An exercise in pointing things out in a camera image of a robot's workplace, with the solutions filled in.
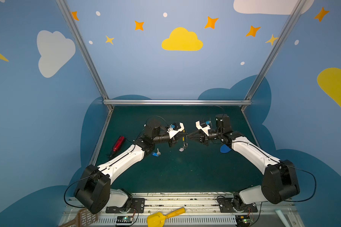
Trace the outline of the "key with white tag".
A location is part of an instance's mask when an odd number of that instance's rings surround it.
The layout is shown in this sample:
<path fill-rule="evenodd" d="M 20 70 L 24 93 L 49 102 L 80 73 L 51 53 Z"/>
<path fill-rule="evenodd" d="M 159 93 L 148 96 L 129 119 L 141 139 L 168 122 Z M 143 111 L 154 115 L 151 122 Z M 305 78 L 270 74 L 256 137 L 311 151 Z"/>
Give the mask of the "key with white tag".
<path fill-rule="evenodd" d="M 183 146 L 179 149 L 180 152 L 183 152 L 187 147 L 186 146 Z"/>

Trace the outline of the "metal key organizer ring yellow tab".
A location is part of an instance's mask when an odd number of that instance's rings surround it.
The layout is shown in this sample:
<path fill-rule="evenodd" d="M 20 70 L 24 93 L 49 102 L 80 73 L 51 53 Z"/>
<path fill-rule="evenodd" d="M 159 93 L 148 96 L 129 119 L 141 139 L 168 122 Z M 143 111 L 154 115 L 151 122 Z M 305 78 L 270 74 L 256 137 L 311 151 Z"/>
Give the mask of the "metal key organizer ring yellow tab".
<path fill-rule="evenodd" d="M 188 147 L 188 137 L 187 136 L 182 138 L 182 142 L 183 142 L 183 146 Z"/>

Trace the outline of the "key with blue tag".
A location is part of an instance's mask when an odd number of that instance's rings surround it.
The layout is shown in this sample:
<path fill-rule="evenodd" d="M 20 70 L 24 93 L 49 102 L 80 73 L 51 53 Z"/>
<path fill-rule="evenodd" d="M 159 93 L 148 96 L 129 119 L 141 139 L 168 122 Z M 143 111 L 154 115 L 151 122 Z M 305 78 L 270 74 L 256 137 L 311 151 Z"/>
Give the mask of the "key with blue tag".
<path fill-rule="evenodd" d="M 153 156 L 158 157 L 161 155 L 159 149 L 157 149 L 155 152 L 152 153 Z"/>

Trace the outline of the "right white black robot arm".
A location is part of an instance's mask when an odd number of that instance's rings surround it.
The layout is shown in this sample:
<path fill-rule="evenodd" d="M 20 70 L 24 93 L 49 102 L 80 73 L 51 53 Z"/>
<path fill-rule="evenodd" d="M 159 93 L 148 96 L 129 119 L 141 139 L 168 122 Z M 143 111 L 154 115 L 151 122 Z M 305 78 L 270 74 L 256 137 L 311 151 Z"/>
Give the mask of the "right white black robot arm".
<path fill-rule="evenodd" d="M 241 154 L 262 173 L 262 183 L 234 194 L 233 206 L 240 211 L 249 204 L 270 202 L 278 204 L 300 193 L 294 164 L 289 160 L 280 160 L 263 151 L 245 136 L 234 131 L 227 114 L 216 115 L 216 128 L 209 122 L 197 121 L 197 131 L 188 138 L 204 145 L 210 141 L 220 140 L 231 150 Z"/>

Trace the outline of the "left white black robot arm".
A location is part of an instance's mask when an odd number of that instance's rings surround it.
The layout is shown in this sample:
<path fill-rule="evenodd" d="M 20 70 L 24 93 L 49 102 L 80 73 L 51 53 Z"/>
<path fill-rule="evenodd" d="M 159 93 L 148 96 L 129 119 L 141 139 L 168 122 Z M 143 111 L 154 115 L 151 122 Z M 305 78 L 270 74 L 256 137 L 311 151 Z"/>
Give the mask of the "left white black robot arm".
<path fill-rule="evenodd" d="M 163 127 L 159 121 L 151 120 L 126 151 L 104 164 L 85 168 L 75 189 L 75 198 L 92 214 L 107 207 L 130 209 L 132 195 L 124 189 L 112 189 L 113 182 L 132 165 L 150 155 L 156 144 L 167 143 L 172 147 L 186 135 L 183 123 L 175 122 Z"/>

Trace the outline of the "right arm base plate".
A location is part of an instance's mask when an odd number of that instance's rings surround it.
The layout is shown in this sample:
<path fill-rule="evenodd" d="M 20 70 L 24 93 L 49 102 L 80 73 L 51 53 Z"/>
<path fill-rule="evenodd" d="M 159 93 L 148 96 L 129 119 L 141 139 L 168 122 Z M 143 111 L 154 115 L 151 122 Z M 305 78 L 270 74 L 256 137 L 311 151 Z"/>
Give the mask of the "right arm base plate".
<path fill-rule="evenodd" d="M 238 198 L 218 196 L 216 201 L 221 213 L 249 213 L 258 211 L 255 203 L 244 204 L 242 200 Z"/>

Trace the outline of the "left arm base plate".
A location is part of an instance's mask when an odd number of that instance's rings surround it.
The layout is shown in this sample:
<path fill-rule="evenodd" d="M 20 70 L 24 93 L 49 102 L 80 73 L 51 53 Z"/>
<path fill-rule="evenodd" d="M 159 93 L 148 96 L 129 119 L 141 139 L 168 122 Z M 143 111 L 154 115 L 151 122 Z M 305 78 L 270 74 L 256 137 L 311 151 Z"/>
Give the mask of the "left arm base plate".
<path fill-rule="evenodd" d="M 122 207 L 107 207 L 106 213 L 143 213 L 145 208 L 145 198 L 131 198 Z"/>

